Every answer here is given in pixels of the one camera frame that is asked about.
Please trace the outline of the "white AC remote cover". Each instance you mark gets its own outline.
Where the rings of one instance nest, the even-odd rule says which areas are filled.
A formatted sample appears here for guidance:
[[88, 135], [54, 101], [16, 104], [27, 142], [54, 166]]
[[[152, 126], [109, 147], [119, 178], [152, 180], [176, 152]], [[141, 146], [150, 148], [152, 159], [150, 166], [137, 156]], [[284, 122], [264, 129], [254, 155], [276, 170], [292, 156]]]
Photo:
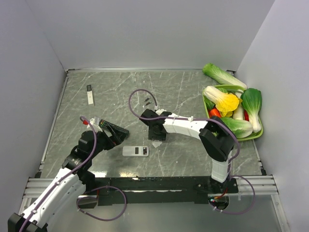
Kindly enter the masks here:
[[153, 145], [154, 148], [158, 148], [159, 146], [161, 146], [161, 144], [162, 144], [162, 141], [153, 141], [152, 142], [152, 145]]

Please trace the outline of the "black TV remote control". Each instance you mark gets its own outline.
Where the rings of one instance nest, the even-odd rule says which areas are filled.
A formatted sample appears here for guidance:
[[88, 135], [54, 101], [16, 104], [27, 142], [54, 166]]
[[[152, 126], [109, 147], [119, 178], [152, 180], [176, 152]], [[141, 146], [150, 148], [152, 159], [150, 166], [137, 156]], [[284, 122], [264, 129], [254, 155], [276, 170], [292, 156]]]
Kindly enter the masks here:
[[120, 127], [120, 126], [117, 126], [117, 125], [115, 125], [113, 123], [110, 123], [110, 122], [108, 122], [106, 120], [103, 120], [103, 119], [99, 122], [99, 126], [102, 129], [107, 129], [110, 126], [118, 134], [129, 135], [129, 130], [124, 129], [124, 128]]

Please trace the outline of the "red white AC remote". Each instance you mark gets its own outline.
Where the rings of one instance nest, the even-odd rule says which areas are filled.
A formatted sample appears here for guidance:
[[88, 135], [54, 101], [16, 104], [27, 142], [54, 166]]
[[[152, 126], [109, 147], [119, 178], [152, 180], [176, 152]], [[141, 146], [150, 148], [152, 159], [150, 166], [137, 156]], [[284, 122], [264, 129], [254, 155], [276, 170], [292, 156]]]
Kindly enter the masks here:
[[124, 146], [122, 150], [124, 157], [148, 157], [149, 147], [147, 146]]

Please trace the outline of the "white slim remote control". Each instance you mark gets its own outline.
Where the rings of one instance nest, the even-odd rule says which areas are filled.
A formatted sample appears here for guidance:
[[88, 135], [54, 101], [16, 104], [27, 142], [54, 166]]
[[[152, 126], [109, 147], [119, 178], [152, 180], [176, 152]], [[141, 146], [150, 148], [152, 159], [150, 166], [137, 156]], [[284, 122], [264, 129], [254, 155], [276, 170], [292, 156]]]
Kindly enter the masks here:
[[94, 105], [93, 89], [91, 85], [86, 86], [87, 100], [89, 105]]

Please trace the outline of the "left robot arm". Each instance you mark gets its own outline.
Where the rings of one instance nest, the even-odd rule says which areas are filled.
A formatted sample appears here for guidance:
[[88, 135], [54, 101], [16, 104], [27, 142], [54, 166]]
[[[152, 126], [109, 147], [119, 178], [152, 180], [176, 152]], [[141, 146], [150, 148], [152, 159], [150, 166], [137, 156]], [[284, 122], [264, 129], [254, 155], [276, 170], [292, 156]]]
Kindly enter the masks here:
[[12, 214], [8, 219], [10, 232], [48, 232], [52, 229], [60, 211], [74, 202], [81, 194], [95, 190], [95, 175], [89, 171], [92, 159], [103, 150], [120, 145], [129, 131], [101, 120], [90, 123], [78, 144], [71, 150], [56, 177], [21, 214]]

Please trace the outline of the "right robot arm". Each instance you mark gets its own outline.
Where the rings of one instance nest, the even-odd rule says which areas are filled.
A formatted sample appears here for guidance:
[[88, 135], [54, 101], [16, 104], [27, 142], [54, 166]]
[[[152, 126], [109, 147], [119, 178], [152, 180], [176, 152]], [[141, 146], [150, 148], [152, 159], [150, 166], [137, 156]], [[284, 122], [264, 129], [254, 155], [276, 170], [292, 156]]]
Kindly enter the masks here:
[[232, 150], [238, 145], [234, 133], [217, 116], [196, 120], [165, 110], [146, 109], [140, 120], [148, 126], [150, 140], [164, 141], [167, 134], [181, 134], [200, 140], [212, 160], [211, 187], [222, 192], [228, 186]]

